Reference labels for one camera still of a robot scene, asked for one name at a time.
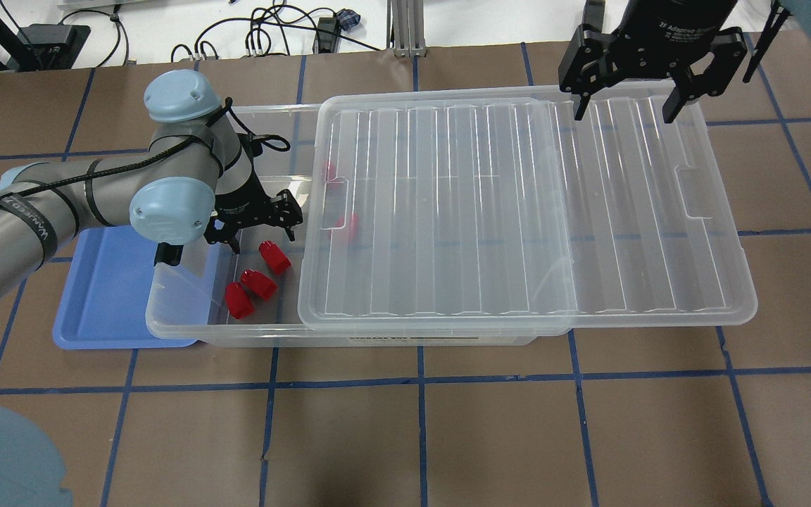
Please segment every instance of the white floor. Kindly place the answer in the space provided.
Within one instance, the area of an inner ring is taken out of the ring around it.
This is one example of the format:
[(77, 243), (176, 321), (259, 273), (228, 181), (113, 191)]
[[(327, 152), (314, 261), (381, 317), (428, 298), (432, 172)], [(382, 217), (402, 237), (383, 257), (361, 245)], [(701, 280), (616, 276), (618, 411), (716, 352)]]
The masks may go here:
[[(22, 26), (31, 23), (57, 23), (64, 15), (58, 0), (6, 0), (14, 18)], [(339, 10), (350, 8), (363, 16), (361, 26), (346, 33), (377, 47), (386, 42), (386, 2), (384, 0), (290, 0), (290, 4), (307, 11), (328, 6)], [(580, 21), (584, 0), (425, 0), (425, 37), (428, 46), (465, 46), (509, 42), (565, 41)], [(611, 30), (621, 20), (627, 0), (606, 2), (605, 29)], [(770, 0), (740, 0), (728, 19), (728, 26), (741, 26), (744, 31), (759, 32), (769, 12)], [(216, 20), (248, 17), (255, 7), (270, 6), (270, 0), (146, 0), (125, 4), (120, 15), (130, 36), (130, 58), (138, 63), (170, 60), (175, 44), (192, 46), (196, 36)], [(281, 14), (284, 19), (292, 11)], [(70, 23), (92, 28), (87, 45), (75, 67), (92, 67), (102, 61), (115, 44), (115, 26), (104, 16), (78, 14)], [(221, 58), (245, 55), (244, 35), (248, 23), (225, 23), (207, 33)], [(268, 28), (274, 39), (273, 51), (282, 51), (276, 27)], [(293, 54), (311, 52), (313, 33), (287, 30)], [(123, 58), (123, 44), (109, 65)], [(351, 42), (341, 42), (341, 51), (364, 51)], [(6, 52), (0, 47), (0, 58)]]

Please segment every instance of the blue tray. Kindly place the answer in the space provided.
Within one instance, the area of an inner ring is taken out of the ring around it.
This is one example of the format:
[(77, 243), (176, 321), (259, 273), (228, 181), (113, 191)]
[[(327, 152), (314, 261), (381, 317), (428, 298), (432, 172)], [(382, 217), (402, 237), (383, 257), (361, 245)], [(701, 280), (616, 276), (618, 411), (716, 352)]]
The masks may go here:
[(80, 233), (52, 338), (62, 349), (167, 349), (146, 328), (154, 242), (129, 225)]

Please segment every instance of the translucent lid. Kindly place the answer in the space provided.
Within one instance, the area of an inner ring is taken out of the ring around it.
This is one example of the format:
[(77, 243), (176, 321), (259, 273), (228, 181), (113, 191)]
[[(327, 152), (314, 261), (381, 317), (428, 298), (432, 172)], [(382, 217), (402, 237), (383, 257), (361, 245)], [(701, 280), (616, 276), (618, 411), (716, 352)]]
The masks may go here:
[(298, 311), (316, 330), (717, 325), (756, 295), (698, 106), (624, 84), (322, 105)]

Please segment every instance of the black metal bar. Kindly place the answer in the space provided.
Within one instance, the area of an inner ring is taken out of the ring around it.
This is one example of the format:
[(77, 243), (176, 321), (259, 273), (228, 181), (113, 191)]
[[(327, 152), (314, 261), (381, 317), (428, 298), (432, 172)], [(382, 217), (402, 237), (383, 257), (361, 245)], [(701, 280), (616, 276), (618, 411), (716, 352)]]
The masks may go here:
[(39, 61), (0, 18), (0, 44), (18, 64), (18, 70), (39, 70)]

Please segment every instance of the metal post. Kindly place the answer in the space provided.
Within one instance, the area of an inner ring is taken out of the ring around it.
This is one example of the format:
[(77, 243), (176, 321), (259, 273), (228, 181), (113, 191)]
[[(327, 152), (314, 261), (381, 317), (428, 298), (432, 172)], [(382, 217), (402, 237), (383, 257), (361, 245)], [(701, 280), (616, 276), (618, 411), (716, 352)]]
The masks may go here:
[(39, 70), (39, 61), (0, 18), (0, 44), (18, 64), (18, 70)]
[(398, 57), (424, 56), (424, 0), (387, 0), (390, 30), (393, 32), (393, 54)]

